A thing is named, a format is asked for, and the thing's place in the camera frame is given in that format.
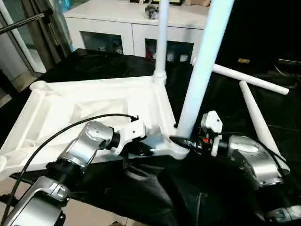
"yellow label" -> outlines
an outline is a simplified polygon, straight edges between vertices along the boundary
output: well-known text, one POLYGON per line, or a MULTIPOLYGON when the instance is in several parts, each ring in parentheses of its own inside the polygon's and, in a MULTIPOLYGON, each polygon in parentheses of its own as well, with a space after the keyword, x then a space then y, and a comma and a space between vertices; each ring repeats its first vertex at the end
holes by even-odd
POLYGON ((250 60, 240 58, 240 59, 238 59, 238 62, 239 62, 239 63, 243 63, 243 64, 248 64, 248 63, 250 63, 250 60))

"white pole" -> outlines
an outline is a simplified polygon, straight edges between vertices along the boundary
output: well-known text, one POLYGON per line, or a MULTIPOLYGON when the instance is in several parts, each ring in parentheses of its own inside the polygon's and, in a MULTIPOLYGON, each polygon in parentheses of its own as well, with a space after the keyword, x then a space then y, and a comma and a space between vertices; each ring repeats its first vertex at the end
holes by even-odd
POLYGON ((160 0, 159 5, 159 37, 157 40, 156 68, 154 71, 154 81, 166 82, 166 49, 167 49, 167 22, 168 22, 169 0, 160 0))
POLYGON ((238 72, 238 71, 235 71, 235 70, 232 70, 230 68, 223 67, 220 65, 214 65, 212 71, 215 73, 219 73, 219 74, 228 76, 230 78, 234 78, 234 79, 241 80, 241 81, 246 81, 247 83, 250 83, 252 85, 259 86, 259 87, 265 88, 265 89, 269 89, 271 91, 274 91, 274 92, 277 92, 277 93, 280 93, 283 95, 288 94, 288 91, 289 91, 289 89, 284 88, 282 86, 273 84, 273 83, 265 81, 265 80, 255 78, 248 74, 244 74, 244 73, 241 73, 241 72, 238 72))
POLYGON ((209 8, 202 44, 193 68, 177 136, 190 137, 210 79, 212 67, 228 23, 234 0, 213 0, 209 8))
MULTIPOLYGON (((249 110, 258 139, 263 142, 270 150, 281 156, 278 147, 273 139, 273 136, 271 135, 271 132, 269 131, 269 128, 263 118, 263 115, 260 112, 260 109, 248 87, 248 84, 245 81, 241 81, 239 85, 243 93, 246 106, 249 110)), ((281 168, 289 171, 288 166, 283 161, 278 159, 278 162, 281 168)))

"curtain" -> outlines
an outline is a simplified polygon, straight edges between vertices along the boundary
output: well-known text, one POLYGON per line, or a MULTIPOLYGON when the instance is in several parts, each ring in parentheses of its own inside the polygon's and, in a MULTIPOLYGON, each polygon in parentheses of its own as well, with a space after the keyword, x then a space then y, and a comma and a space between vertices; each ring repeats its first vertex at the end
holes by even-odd
POLYGON ((49 17, 27 24, 33 44, 49 70, 71 53, 71 39, 64 17, 60 11, 54 11, 48 0, 22 0, 22 5, 27 17, 49 8, 53 10, 49 17))

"red component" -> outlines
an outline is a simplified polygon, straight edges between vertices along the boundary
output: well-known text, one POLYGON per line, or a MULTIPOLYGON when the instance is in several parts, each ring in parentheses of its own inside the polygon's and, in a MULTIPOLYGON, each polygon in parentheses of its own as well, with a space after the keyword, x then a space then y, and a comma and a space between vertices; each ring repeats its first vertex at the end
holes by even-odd
POLYGON ((209 143, 209 140, 208 140, 207 138, 204 138, 204 139, 203 139, 203 142, 206 143, 206 144, 208 144, 208 143, 209 143))

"cable connector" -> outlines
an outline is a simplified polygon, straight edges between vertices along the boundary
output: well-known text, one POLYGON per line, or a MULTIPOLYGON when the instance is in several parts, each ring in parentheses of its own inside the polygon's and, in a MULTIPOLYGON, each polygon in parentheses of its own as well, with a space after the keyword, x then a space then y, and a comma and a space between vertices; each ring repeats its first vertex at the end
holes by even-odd
POLYGON ((134 122, 134 121, 137 121, 139 120, 139 116, 137 115, 136 117, 135 116, 131 116, 131 122, 134 122))

